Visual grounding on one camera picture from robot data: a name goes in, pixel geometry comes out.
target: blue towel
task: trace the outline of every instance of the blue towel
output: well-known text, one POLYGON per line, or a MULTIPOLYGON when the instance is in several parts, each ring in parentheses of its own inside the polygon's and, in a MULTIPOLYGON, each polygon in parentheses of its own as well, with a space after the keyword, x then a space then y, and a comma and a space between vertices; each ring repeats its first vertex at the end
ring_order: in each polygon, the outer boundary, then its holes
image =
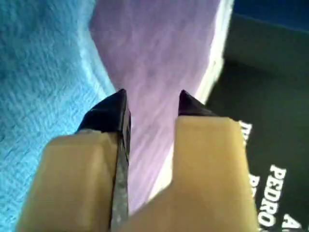
POLYGON ((114 93, 88 30, 95 0, 0 1, 0 231, 13 231, 42 149, 114 93))

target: black book cover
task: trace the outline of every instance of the black book cover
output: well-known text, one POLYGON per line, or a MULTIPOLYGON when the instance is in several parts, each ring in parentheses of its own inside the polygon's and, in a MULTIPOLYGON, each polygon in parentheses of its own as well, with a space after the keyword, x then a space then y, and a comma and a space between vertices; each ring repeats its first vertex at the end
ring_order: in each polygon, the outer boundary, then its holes
POLYGON ((242 125, 262 229, 309 228, 309 79, 227 62, 206 107, 242 125))

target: dark blue surface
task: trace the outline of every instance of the dark blue surface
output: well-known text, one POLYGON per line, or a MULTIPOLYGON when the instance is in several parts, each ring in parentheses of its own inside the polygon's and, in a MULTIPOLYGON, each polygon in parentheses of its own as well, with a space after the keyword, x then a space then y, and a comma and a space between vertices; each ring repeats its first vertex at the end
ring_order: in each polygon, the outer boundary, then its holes
POLYGON ((309 31, 308 0, 235 0, 234 12, 271 24, 309 31))

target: purple fabric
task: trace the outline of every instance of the purple fabric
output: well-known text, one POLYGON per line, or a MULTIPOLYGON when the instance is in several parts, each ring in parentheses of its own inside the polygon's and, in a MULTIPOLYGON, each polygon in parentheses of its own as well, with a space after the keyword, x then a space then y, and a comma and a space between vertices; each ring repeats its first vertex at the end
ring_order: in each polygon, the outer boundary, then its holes
POLYGON ((91 33, 132 112, 129 209, 147 202, 174 136, 182 89, 207 68, 219 0, 99 0, 91 33))

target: purple cloth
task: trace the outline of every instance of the purple cloth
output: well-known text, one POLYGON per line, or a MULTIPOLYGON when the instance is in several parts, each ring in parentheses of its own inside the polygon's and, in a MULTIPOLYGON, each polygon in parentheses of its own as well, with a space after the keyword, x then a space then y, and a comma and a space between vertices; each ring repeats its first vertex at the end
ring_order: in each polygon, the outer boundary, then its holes
POLYGON ((219 0, 99 0, 91 33, 132 112, 129 209, 147 202, 173 143, 182 89, 208 66, 219 0))

